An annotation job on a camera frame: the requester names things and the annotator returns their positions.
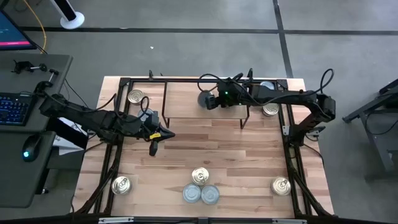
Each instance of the floor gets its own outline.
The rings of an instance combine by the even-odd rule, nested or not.
[[[43,25],[59,27],[60,16],[50,2],[36,6],[38,1],[30,2]],[[398,222],[398,184],[364,181],[364,175],[381,168],[377,154],[359,120],[351,124],[341,120],[397,78],[398,1],[70,2],[84,13],[83,27],[131,28],[47,32],[48,53],[74,57],[68,81],[92,107],[105,75],[147,75],[151,69],[156,75],[232,76],[252,67],[255,77],[303,78],[307,89],[314,90],[322,73],[334,68],[335,78],[325,93],[337,102],[337,118],[326,124],[319,144],[335,213],[344,218]],[[13,5],[11,1],[5,10],[18,25],[38,27],[29,11],[16,12]],[[16,7],[23,9],[24,5],[19,1]],[[42,44],[41,32],[27,34]],[[75,96],[71,99],[79,102]],[[78,173],[60,171],[53,176],[50,194],[36,197],[28,209],[0,209],[0,216],[67,213]]]

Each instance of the tin can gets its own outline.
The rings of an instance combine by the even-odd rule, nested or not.
[[[142,110],[139,110],[139,111],[138,111],[138,116],[141,116],[142,113],[143,113],[143,111],[142,111]],[[150,114],[153,114],[153,113],[154,113],[154,112],[153,112],[151,109],[148,108],[147,112],[140,118],[141,121],[145,121],[145,120],[149,117],[149,115],[150,115]]]
[[[192,181],[194,184],[199,186],[204,185],[207,179],[209,179],[209,172],[205,168],[199,167],[192,171]]]
[[[128,100],[134,105],[139,105],[143,97],[144,93],[141,90],[131,90],[127,96]]]
[[[116,178],[111,185],[114,194],[128,194],[131,190],[131,181],[127,177]]]
[[[285,196],[290,193],[292,186],[285,177],[276,177],[271,182],[271,189],[275,194]]]
[[[218,202],[220,192],[214,185],[206,185],[201,191],[201,199],[208,205],[213,205]]]
[[[272,84],[272,82],[264,81],[264,82],[261,82],[260,85],[261,86],[266,86],[270,90],[275,90],[275,86],[274,86],[274,84]]]
[[[197,202],[200,198],[200,188],[195,184],[188,184],[182,191],[182,197],[188,203]]]
[[[269,103],[262,107],[262,113],[265,116],[271,117],[279,112],[279,105],[277,103]]]

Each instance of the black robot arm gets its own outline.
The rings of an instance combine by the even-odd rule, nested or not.
[[[207,109],[235,105],[264,106],[271,102],[306,106],[311,114],[300,124],[295,124],[288,130],[290,142],[298,146],[303,146],[305,135],[316,125],[332,121],[336,116],[336,101],[330,96],[318,93],[322,92],[322,88],[325,86],[317,91],[271,90],[266,86],[252,83],[250,79],[247,82],[238,83],[242,75],[240,73],[234,78],[219,79],[217,83],[218,96],[210,95],[205,99]]]
[[[61,94],[47,95],[40,106],[40,112],[51,118],[66,118],[83,129],[94,131],[97,136],[109,144],[116,144],[118,135],[150,141],[149,154],[157,152],[157,143],[175,134],[159,123],[157,111],[149,114],[145,121],[133,115],[115,111],[92,110],[67,101]]]

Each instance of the monitor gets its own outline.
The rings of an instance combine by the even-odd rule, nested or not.
[[[29,50],[36,49],[35,44],[11,18],[0,10],[0,50]]]

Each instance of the backlit keyboard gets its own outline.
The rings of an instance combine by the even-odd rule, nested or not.
[[[0,125],[24,126],[35,100],[31,93],[0,93]]]

